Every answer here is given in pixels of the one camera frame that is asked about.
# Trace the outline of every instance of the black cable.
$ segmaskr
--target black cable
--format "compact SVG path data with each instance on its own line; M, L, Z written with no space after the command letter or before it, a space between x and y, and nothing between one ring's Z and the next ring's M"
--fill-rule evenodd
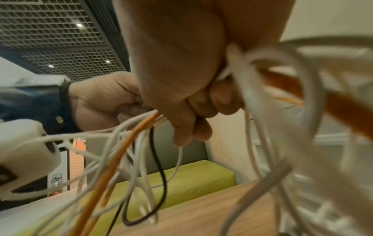
M133 153L133 154L135 153L135 141L132 142L132 153ZM127 159L128 159L128 161L129 161L129 163L130 163L131 165L133 165L133 160L132 160L132 158L128 155L128 153L127 153ZM112 221L112 223L110 224L110 227L109 227L108 231L106 232L106 236L109 236L111 230L113 229L113 227L114 227L114 225L115 225L115 222L116 222L117 219L118 219L118 216L119 216L120 210L122 209L123 205L124 205L124 201L119 205L118 210L117 210L117 212L115 213L115 216L114 216L114 218L113 218L113 221Z
M149 145L150 145L150 151L152 152L155 164L157 165L159 173L160 173L160 176L162 177L163 195L162 195L162 198L160 199L158 205L154 209L152 209L147 215L145 215L145 216L143 216L143 217L141 217L139 219L129 221L127 219L127 211L128 211L128 205L129 205L129 201L130 201L130 198L131 198L131 194L132 194L131 193L130 197L128 198L128 200L125 201L124 207L123 207L123 211L122 211L122 222L123 222L123 224L125 226L134 226L134 225L140 224L143 221L147 220L150 216L154 215L159 210L159 208L162 206L162 204L164 203L164 201L166 199L166 195L167 195L167 179L166 179L166 175L165 175L165 173L163 171L162 165L161 165L161 163L159 161L157 152L155 150L155 146L154 146L154 127L150 128L150 132L149 132Z

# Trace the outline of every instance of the sleeve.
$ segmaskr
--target sleeve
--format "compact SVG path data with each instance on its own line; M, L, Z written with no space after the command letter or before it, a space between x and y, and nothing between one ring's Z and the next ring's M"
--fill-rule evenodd
M0 87L0 119L39 121L49 135L80 132L71 117L70 84L64 81L61 86Z

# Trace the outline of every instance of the wooden table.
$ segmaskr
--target wooden table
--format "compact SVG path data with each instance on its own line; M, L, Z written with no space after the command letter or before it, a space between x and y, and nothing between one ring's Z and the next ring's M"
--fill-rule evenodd
M159 212L159 222L133 227L118 225L110 236L217 236L220 226L237 200L253 184L243 184L194 199ZM265 195L231 227L229 236L275 236L272 199Z

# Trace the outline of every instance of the grid ceiling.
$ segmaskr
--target grid ceiling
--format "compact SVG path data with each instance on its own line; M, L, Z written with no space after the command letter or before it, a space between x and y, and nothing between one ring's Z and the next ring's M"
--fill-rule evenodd
M78 0L0 0L0 44L7 49L106 45Z
M66 75L74 81L122 70L110 50L32 53L21 57L49 74Z

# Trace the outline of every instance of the green cushion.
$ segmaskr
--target green cushion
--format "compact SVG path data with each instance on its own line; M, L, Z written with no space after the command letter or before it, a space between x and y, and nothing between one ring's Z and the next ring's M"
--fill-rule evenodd
M174 168L166 170L166 176L169 178L174 171ZM162 179L159 173L154 173L148 175L148 179L151 185L156 185L162 183ZM213 162L210 161L198 161L195 163L190 163L187 165L182 165L179 167L179 170L175 177L168 183L168 192L167 198L161 209L171 207L213 192L217 192L229 187L236 185L234 174L232 171L225 169ZM126 192L128 187L128 182L118 183L114 189L114 192L108 202L108 205L118 201L123 194ZM145 198L142 191L140 193L140 202L145 206ZM162 193L163 187L153 189L156 202L159 202ZM88 201L90 194L87 194L79 202L79 208L83 207ZM102 236L106 234L114 215L117 209L102 215L97 222L96 226L92 230L90 236ZM36 227L40 223L44 222L49 216L48 214L44 217L41 217L34 223L32 223L28 229L24 230L22 233L17 234L17 236L29 236L31 235ZM138 206L134 204L134 201L130 201L127 217L129 220L140 217L141 214L138 210ZM56 223L64 220L66 214L60 215L54 222L52 222L48 228L50 229ZM118 217L116 224L122 221L122 216Z

